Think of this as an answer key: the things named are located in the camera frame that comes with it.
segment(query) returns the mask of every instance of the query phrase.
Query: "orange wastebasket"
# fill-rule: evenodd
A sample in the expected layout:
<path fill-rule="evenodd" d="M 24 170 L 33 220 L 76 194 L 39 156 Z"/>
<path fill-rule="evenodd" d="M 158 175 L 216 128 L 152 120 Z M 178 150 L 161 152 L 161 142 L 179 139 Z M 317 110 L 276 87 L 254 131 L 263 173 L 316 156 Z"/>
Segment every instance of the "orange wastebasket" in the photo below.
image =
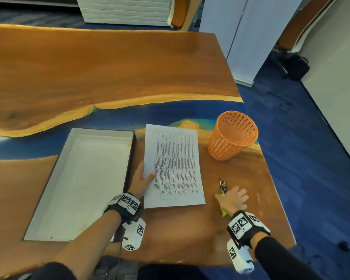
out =
<path fill-rule="evenodd" d="M 258 129 L 251 118 L 237 111 L 227 111 L 216 120 L 207 150 L 216 160 L 227 160 L 257 138 Z"/>

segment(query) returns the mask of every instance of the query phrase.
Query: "left hand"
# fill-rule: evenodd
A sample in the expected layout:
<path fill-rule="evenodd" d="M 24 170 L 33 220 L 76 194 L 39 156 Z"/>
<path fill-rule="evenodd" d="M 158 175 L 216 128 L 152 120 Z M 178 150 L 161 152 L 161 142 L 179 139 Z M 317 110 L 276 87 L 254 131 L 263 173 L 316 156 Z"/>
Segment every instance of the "left hand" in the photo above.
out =
<path fill-rule="evenodd" d="M 137 199 L 143 197 L 149 183 L 156 176 L 156 172 L 150 173 L 148 177 L 144 178 L 144 160 L 142 160 L 137 167 L 134 177 L 132 178 L 132 183 L 129 188 L 129 192 L 132 193 Z"/>

